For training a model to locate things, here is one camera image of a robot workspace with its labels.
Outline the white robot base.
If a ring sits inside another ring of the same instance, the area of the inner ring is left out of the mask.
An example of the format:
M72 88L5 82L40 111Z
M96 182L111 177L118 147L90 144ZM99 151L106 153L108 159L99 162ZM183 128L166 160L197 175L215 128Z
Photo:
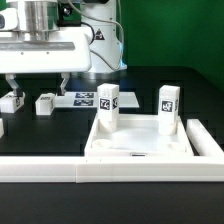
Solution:
M126 70L120 0L83 0L80 10L83 13L81 21L94 30L94 40L90 45L92 67L80 76L109 79L117 71Z

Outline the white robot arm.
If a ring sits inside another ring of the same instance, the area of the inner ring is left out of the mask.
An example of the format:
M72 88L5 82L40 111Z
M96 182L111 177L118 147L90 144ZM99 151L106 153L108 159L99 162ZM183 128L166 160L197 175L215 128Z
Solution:
M22 73L83 72L91 68L88 27L69 24L59 13L61 0L6 0L0 11L0 74L15 97Z

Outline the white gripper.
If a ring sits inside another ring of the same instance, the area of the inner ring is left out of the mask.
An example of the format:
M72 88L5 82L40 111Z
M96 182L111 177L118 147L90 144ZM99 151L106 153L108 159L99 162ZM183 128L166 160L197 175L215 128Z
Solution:
M0 32L0 74L13 90L15 97L23 91L9 73L62 73L81 72L91 68L89 44L92 31L89 27L62 27L51 32L45 42L19 41L16 32ZM69 73L61 74L62 82L57 95L64 96Z

